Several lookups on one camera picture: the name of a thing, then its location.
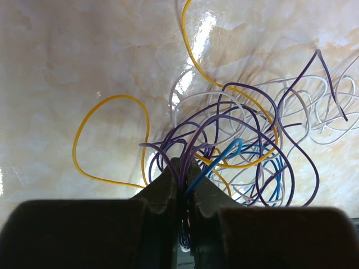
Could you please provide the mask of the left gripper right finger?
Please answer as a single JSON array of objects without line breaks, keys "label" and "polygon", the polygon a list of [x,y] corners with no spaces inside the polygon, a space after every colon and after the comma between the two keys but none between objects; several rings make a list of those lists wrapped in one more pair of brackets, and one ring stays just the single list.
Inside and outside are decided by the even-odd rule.
[{"label": "left gripper right finger", "polygon": [[333,207],[244,207],[203,179],[187,195],[196,268],[357,268],[358,231]]}]

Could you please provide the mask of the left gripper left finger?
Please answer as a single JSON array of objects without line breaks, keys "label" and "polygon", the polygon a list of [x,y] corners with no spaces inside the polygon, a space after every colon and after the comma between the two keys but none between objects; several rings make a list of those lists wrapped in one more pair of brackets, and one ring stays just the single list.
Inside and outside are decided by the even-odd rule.
[{"label": "left gripper left finger", "polygon": [[176,268],[179,158],[126,200],[32,200],[1,230],[2,268]]}]

